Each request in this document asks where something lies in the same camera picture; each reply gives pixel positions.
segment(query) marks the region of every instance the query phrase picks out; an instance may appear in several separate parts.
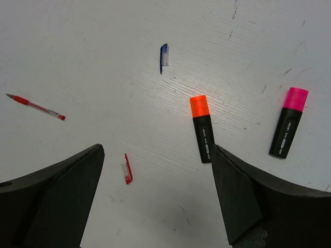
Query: black highlighter body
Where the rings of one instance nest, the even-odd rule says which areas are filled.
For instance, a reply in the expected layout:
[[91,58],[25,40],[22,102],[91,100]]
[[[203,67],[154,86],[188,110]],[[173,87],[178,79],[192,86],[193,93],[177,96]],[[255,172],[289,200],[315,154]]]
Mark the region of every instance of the black highlighter body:
[[301,115],[302,112],[299,110],[283,107],[280,113],[273,142],[270,147],[270,155],[281,159],[286,159],[293,142],[296,129],[299,125]]
[[210,115],[194,117],[193,124],[197,136],[201,162],[210,163],[210,149],[215,143]]

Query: red gel pen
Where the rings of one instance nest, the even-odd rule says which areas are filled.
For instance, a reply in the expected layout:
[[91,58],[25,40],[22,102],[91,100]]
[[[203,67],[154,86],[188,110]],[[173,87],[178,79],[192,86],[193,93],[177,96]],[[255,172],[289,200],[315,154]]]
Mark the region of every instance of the red gel pen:
[[286,159],[305,108],[307,97],[307,90],[290,88],[280,113],[274,139],[269,151],[270,155]]
[[37,109],[39,111],[42,111],[42,112],[44,112],[46,114],[49,114],[49,115],[51,115],[51,116],[53,116],[55,118],[58,118],[60,120],[65,120],[66,119],[66,117],[64,115],[60,115],[59,113],[57,113],[57,112],[55,112],[53,110],[50,110],[49,108],[47,109],[45,107],[42,107],[42,106],[40,106],[40,105],[38,105],[36,103],[30,102],[29,100],[26,100],[26,99],[24,99],[22,97],[10,95],[10,94],[6,94],[6,95],[8,97],[10,97],[11,99],[13,99],[14,101],[17,101],[17,102],[19,102],[19,103],[21,103],[23,105],[26,105],[26,106],[35,108],[35,109]]

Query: screw hole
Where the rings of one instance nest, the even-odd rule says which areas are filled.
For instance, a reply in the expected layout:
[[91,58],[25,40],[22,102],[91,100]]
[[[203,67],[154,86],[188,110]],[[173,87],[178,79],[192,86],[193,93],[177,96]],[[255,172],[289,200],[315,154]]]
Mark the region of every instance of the screw hole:
[[11,186],[11,185],[12,185],[12,182],[2,182],[2,183],[0,183],[0,188]]

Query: pink highlighter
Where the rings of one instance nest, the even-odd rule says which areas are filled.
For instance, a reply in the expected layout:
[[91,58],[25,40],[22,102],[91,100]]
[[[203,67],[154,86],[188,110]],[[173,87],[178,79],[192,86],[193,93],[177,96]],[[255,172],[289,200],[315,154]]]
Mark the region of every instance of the pink highlighter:
[[269,154],[286,159],[302,112],[308,97],[308,91],[300,88],[290,88],[278,124]]

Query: pen cap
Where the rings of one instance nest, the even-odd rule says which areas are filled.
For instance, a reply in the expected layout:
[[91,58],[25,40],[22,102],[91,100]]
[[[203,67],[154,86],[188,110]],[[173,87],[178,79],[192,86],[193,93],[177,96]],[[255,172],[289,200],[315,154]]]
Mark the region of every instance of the pen cap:
[[209,108],[206,95],[190,98],[193,118],[209,115]]
[[305,89],[291,87],[286,96],[284,107],[303,112],[308,92]]
[[168,44],[164,44],[161,47],[161,63],[163,66],[168,66],[169,65],[169,46]]

